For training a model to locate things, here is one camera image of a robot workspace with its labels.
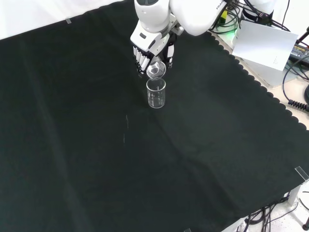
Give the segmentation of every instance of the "black tablecloth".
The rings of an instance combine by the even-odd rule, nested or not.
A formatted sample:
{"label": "black tablecloth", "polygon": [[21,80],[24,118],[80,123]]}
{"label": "black tablecloth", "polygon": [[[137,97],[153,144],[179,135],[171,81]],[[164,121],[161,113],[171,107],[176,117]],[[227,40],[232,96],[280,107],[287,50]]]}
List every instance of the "black tablecloth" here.
{"label": "black tablecloth", "polygon": [[209,33],[151,109],[132,1],[0,41],[2,232],[219,232],[302,183],[304,125]]}

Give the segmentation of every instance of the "black cable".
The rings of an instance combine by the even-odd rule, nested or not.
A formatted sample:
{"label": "black cable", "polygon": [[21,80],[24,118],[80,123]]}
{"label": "black cable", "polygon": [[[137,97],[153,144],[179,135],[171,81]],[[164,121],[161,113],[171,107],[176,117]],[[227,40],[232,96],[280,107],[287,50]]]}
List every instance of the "black cable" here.
{"label": "black cable", "polygon": [[[303,58],[301,58],[300,60],[298,60],[296,63],[294,63],[293,65],[292,65],[292,67],[294,67],[296,64],[298,64],[299,62],[301,62],[301,61],[303,61],[304,59],[307,59],[307,58],[309,58],[309,56],[305,56],[305,57],[303,57]],[[286,76],[287,76],[287,74],[289,73],[289,71],[292,69],[292,67],[290,67],[289,69],[288,69],[288,71],[286,72],[286,74],[284,75],[284,78],[283,78],[283,81],[282,81],[282,90],[283,90],[283,94],[284,94],[284,96],[285,96],[285,98],[289,101],[289,105],[293,105],[293,106],[295,106],[295,107],[298,107],[298,108],[301,108],[301,109],[303,109],[303,110],[308,110],[309,111],[309,105],[305,105],[305,104],[301,104],[301,103],[298,103],[298,102],[295,102],[295,101],[290,101],[290,99],[287,97],[287,95],[286,95],[286,93],[285,93],[285,90],[284,90],[284,82],[285,82],[285,79],[286,79]]]}
{"label": "black cable", "polygon": [[302,76],[298,71],[296,71],[295,69],[294,69],[294,67],[292,66],[292,65],[290,65],[289,63],[286,63],[294,72],[295,72],[295,74],[296,75],[298,75],[298,76],[300,76],[301,78],[303,78],[304,80],[309,80],[309,78],[307,77],[307,75],[304,73],[304,71],[303,70],[300,70],[305,76]]}
{"label": "black cable", "polygon": [[276,205],[277,205],[277,204],[274,204],[274,207],[272,207],[272,208],[270,207],[270,208],[269,208],[269,212],[268,212],[268,214],[266,215],[265,219],[267,218],[267,216],[268,216],[268,218],[266,219],[265,223],[263,223],[263,225],[262,225],[262,232],[266,232],[266,228],[267,228],[268,221],[270,221],[269,219],[270,219],[271,212],[274,210],[274,208],[276,207]]}
{"label": "black cable", "polygon": [[270,222],[273,222],[273,221],[275,221],[275,220],[278,220],[278,219],[284,217],[285,215],[287,215],[287,214],[293,212],[294,210],[296,210],[297,207],[298,207],[298,202],[297,202],[297,205],[296,205],[296,207],[295,207],[294,209],[292,209],[291,211],[289,211],[289,212],[287,212],[286,214],[282,215],[281,217],[278,217],[278,218],[276,218],[276,219],[271,220]]}
{"label": "black cable", "polygon": [[250,219],[251,219],[251,214],[249,214],[249,218],[248,218],[248,223],[247,223],[247,225],[246,225],[246,227],[245,227],[245,229],[244,229],[244,231],[243,232],[247,232],[247,230],[248,230],[248,227],[249,227],[249,222],[250,222]]}
{"label": "black cable", "polygon": [[286,7],[286,11],[285,11],[285,13],[284,13],[284,17],[283,17],[283,21],[282,21],[282,26],[283,26],[283,24],[284,24],[284,21],[285,21],[285,16],[286,16],[286,13],[288,12],[288,10],[289,10],[289,6],[290,6],[290,0],[288,0],[288,5],[287,5],[287,7]]}
{"label": "black cable", "polygon": [[309,77],[306,75],[306,73],[304,72],[303,68],[301,67],[301,64],[299,65],[299,70],[301,71],[301,73],[307,78],[307,80],[309,80]]}
{"label": "black cable", "polygon": [[309,210],[308,207],[305,206],[305,204],[302,202],[302,200],[301,200],[300,198],[299,198],[299,201],[301,202],[301,204],[302,204],[307,210]]}
{"label": "black cable", "polygon": [[304,42],[302,42],[302,41],[300,41],[300,40],[297,40],[299,43],[302,43],[302,44],[304,44],[305,46],[307,46],[307,47],[309,47],[309,45],[308,44],[306,44],[306,43],[304,43]]}
{"label": "black cable", "polygon": [[[236,14],[235,14],[234,12],[232,12],[232,11],[228,11],[228,13],[229,13],[229,15],[234,16],[234,19],[236,20],[235,23],[233,23],[232,25],[229,25],[228,27],[231,27],[231,26],[236,25],[236,24],[238,23],[238,15],[236,15]],[[227,34],[227,33],[230,33],[230,32],[234,32],[234,31],[237,30],[237,27],[238,27],[238,25],[235,26],[232,30],[227,30],[227,31],[214,31],[213,29],[210,29],[209,31],[211,31],[211,32],[213,32],[213,33],[215,33],[215,34],[220,35],[220,34]]]}
{"label": "black cable", "polygon": [[290,71],[291,73],[293,73],[294,75],[298,75],[297,73],[295,73],[292,69],[292,71]]}

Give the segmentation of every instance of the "white paper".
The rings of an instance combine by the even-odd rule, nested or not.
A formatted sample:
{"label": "white paper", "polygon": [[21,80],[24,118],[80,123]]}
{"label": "white paper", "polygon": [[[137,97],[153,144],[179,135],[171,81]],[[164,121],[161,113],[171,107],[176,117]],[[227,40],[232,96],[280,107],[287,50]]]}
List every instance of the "white paper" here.
{"label": "white paper", "polygon": [[242,21],[233,41],[233,55],[282,71],[298,35]]}

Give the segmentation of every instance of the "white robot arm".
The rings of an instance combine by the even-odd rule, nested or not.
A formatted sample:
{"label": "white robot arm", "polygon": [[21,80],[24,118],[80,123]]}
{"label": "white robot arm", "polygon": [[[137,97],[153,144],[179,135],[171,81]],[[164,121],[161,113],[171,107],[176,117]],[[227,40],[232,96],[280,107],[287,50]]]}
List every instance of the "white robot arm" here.
{"label": "white robot arm", "polygon": [[[206,32],[232,0],[134,0],[139,21],[131,36],[138,71],[145,73],[151,60],[161,58],[171,67],[174,42],[185,30]],[[250,0],[269,14],[276,0]]]}

